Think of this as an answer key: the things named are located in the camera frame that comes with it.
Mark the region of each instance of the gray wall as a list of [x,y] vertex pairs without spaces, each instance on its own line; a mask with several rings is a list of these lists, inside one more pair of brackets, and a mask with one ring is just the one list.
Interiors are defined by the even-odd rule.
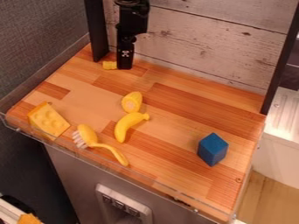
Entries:
[[[87,33],[83,0],[0,0],[0,98]],[[76,215],[45,149],[0,124],[0,193],[45,223]]]

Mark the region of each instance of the wooden tray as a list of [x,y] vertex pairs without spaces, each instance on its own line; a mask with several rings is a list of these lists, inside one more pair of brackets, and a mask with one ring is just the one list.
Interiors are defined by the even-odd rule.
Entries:
[[[105,58],[114,59],[113,54]],[[131,129],[120,144],[114,127],[125,115],[121,99],[132,91],[143,93],[142,112],[151,119]],[[132,70],[103,70],[92,61],[90,45],[16,104],[7,118],[28,132],[26,114],[43,101],[72,124],[56,144],[221,222],[233,214],[265,118],[259,114],[261,95],[139,60]],[[71,135],[80,123],[92,126],[101,142],[120,149],[129,169],[122,169],[108,151],[76,150]],[[226,158],[214,167],[196,154],[198,141],[211,132],[229,143]]]

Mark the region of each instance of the black pole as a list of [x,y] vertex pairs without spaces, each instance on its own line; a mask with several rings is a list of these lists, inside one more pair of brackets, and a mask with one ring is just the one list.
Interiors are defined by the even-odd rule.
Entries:
[[291,26],[289,27],[289,33],[282,48],[281,56],[278,60],[274,75],[270,82],[265,101],[261,107],[261,113],[267,115],[270,110],[271,103],[275,97],[275,93],[282,79],[282,74],[285,69],[285,66],[288,63],[289,55],[293,49],[294,43],[299,30],[299,4],[297,5],[295,15]]
[[94,61],[97,62],[109,52],[103,2],[85,0],[85,8]]

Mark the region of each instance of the white bristles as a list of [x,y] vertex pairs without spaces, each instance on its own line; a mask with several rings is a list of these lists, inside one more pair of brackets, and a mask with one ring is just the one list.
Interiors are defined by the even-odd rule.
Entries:
[[73,140],[76,139],[76,138],[78,138],[78,137],[80,137],[80,133],[79,133],[79,131],[77,130],[77,131],[75,131],[75,132],[73,133]]
[[81,148],[84,144],[85,144],[84,142],[77,143],[77,147]]
[[73,133],[73,142],[76,144],[77,148],[79,149],[86,149],[88,146],[84,142],[84,140],[81,138],[81,135],[78,130],[74,131]]
[[80,141],[83,141],[83,139],[79,136],[76,139],[73,140],[76,144],[78,144]]

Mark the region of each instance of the small yellow object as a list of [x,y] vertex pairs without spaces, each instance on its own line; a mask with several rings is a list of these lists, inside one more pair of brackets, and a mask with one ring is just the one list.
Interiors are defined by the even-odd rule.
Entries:
[[71,125],[46,101],[39,104],[28,113],[30,124],[42,130],[44,136],[54,140],[65,132]]
[[75,143],[77,143],[77,147],[80,148],[82,145],[81,139],[84,141],[84,143],[91,148],[105,148],[113,153],[113,155],[116,157],[118,162],[120,162],[121,165],[128,166],[129,161],[127,158],[115,147],[112,147],[105,143],[98,143],[98,137],[96,136],[96,133],[93,131],[92,128],[90,128],[86,124],[80,124],[78,126],[78,131],[75,131],[73,133],[73,140]]
[[146,120],[148,121],[150,116],[148,114],[141,114],[133,112],[125,115],[115,126],[115,138],[119,143],[123,143],[126,139],[127,131],[132,126],[139,122]]
[[42,222],[31,213],[22,214],[17,224],[42,224]]
[[132,92],[122,98],[122,108],[127,113],[138,112],[143,103],[143,95],[140,92]]
[[103,61],[103,68],[106,70],[117,69],[116,61]]

